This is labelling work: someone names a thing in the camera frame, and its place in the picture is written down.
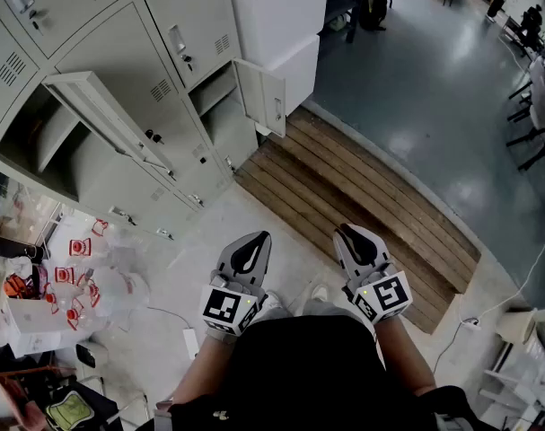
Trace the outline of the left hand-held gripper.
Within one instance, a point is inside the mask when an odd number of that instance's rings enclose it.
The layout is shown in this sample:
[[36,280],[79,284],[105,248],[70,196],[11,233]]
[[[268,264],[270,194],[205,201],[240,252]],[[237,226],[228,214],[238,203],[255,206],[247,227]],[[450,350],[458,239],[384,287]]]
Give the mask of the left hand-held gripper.
[[266,297],[263,281],[272,247],[267,231],[249,233],[226,246],[203,286],[199,316],[209,329],[240,336]]

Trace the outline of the orange bag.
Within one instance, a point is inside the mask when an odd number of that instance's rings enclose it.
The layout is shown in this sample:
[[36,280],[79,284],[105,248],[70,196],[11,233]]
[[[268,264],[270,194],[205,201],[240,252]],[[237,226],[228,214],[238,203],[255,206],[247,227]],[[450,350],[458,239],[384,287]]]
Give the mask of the orange bag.
[[5,279],[3,289],[9,298],[33,299],[37,296],[31,277],[21,278],[16,274],[12,274]]

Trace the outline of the person's right forearm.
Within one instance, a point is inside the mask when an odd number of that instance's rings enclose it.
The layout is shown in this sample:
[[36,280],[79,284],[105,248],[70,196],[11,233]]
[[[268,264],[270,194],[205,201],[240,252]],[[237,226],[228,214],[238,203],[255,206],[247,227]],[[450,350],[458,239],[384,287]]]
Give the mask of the person's right forearm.
[[436,388],[435,378],[398,316],[375,324],[386,370],[416,396]]

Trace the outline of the grey metal locker cabinet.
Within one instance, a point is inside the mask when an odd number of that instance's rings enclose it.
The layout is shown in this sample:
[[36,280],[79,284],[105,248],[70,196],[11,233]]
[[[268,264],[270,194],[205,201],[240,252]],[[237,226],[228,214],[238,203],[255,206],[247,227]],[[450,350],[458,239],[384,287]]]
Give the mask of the grey metal locker cabinet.
[[[117,226],[178,240],[259,145],[234,58],[243,59],[232,0],[0,0],[0,172]],[[87,71],[163,138],[152,143],[174,179],[114,151],[42,84]]]

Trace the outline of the small locker door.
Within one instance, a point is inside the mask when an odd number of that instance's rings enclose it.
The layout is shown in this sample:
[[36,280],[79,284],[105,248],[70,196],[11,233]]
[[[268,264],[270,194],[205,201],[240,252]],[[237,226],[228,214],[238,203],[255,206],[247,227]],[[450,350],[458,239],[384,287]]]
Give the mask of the small locker door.
[[286,135],[286,81],[243,59],[232,60],[243,114],[263,135]]

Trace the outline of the black backpack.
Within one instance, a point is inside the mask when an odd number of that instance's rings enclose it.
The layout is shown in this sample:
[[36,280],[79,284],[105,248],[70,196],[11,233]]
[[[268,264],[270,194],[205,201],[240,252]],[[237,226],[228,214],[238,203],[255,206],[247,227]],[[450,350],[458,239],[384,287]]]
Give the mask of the black backpack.
[[382,22],[386,17],[388,0],[362,0],[358,24],[366,31],[385,31]]

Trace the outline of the person's grey trousers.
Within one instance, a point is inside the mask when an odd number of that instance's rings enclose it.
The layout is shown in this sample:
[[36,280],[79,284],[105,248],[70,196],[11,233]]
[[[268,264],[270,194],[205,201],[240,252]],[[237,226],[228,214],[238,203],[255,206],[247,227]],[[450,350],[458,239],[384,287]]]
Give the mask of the person's grey trousers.
[[[270,311],[261,310],[262,314],[255,322],[272,321],[278,319],[292,318],[294,315],[289,312],[285,306],[283,309],[273,309]],[[303,308],[302,316],[344,316],[363,324],[364,322],[352,312],[342,309],[331,302],[320,303],[309,299]]]

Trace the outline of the wooden slat platform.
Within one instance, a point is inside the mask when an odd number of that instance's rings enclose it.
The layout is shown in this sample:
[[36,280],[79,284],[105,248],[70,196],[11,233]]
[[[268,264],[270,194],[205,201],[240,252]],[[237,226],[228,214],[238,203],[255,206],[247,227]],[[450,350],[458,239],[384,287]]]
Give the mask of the wooden slat platform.
[[467,290],[479,263],[479,250],[410,183],[304,108],[288,117],[286,135],[270,135],[234,178],[331,259],[342,224],[380,236],[414,295],[405,316],[425,333]]

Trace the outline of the white shelf unit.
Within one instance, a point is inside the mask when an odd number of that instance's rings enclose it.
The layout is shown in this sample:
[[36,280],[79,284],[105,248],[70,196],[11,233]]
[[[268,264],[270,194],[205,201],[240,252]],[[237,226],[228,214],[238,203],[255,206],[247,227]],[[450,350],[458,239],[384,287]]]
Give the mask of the white shelf unit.
[[545,336],[534,325],[522,345],[506,343],[479,397],[488,402],[480,419],[499,431],[545,429]]

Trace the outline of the large locker door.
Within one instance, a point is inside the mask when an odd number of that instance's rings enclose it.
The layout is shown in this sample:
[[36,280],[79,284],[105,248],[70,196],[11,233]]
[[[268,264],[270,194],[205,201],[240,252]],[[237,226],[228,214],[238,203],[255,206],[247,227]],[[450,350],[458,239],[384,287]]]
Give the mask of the large locker door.
[[94,72],[49,75],[42,84],[114,151],[175,178],[170,160],[154,147]]

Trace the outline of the white table black legs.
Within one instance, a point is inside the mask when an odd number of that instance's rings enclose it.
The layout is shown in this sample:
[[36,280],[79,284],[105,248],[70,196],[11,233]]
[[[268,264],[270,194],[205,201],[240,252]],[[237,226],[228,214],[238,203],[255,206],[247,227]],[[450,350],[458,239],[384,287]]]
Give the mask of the white table black legs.
[[[532,141],[538,136],[545,135],[545,55],[537,57],[529,66],[529,81],[516,92],[509,96],[513,99],[515,96],[529,89],[529,94],[523,99],[527,106],[507,118],[508,121],[519,122],[522,119],[529,118],[532,128],[525,135],[508,141],[507,147],[512,147],[524,142]],[[545,143],[541,150],[528,159],[525,163],[518,166],[519,171],[529,170],[536,162],[545,156]]]

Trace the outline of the large white block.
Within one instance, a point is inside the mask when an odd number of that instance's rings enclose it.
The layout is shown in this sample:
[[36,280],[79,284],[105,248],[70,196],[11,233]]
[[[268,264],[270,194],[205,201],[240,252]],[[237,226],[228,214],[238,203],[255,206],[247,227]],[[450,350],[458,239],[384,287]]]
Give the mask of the large white block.
[[286,113],[313,91],[326,0],[232,0],[242,58],[286,81]]

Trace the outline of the person's black shirt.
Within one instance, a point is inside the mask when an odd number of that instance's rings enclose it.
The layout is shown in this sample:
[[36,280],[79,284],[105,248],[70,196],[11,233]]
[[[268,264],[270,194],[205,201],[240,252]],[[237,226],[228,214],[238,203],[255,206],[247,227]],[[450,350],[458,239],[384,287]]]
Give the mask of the person's black shirt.
[[464,391],[421,396],[386,370],[375,328],[344,316],[255,322],[215,394],[158,412],[137,431],[496,431]]

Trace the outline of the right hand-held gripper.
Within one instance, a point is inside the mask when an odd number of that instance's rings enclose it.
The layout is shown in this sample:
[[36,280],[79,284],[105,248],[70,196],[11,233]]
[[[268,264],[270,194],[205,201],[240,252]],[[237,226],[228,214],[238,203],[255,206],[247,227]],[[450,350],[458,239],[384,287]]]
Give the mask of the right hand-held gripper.
[[[412,293],[406,274],[387,261],[391,254],[381,237],[357,224],[341,224],[333,234],[333,242],[348,278],[342,290],[372,325],[410,307]],[[361,277],[361,268],[376,270]]]

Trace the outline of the pile of clear plastic bottles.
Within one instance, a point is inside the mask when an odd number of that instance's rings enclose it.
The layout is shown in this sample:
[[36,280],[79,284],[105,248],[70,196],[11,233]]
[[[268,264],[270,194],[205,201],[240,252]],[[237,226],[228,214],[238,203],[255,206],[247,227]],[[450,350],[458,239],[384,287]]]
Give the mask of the pile of clear plastic bottles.
[[55,263],[43,286],[51,314],[73,331],[95,332],[124,312],[145,307],[145,281],[137,243],[97,219],[65,241],[65,257]]

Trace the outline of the white bucket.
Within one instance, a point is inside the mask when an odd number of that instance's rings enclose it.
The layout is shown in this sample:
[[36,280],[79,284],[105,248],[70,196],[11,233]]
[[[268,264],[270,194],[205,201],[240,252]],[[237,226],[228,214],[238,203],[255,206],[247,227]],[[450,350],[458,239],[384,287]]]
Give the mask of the white bucket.
[[530,310],[502,314],[496,325],[496,334],[506,343],[524,345],[534,329],[536,312]]

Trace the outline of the person's left forearm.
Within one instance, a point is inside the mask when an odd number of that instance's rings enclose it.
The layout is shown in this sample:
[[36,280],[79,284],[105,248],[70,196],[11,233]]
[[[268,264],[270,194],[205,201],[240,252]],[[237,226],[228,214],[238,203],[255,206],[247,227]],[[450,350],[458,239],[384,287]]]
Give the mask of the person's left forearm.
[[197,356],[172,395],[172,403],[185,404],[215,394],[226,376],[236,340],[236,336],[208,329]]

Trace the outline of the white cardboard box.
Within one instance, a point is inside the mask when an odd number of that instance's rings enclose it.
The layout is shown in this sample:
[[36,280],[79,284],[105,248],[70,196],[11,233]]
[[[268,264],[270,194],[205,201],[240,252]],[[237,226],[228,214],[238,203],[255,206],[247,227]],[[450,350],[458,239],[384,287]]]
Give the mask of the white cardboard box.
[[9,320],[8,343],[15,357],[71,347],[77,341],[66,320],[53,314],[45,301],[8,299],[4,312]]

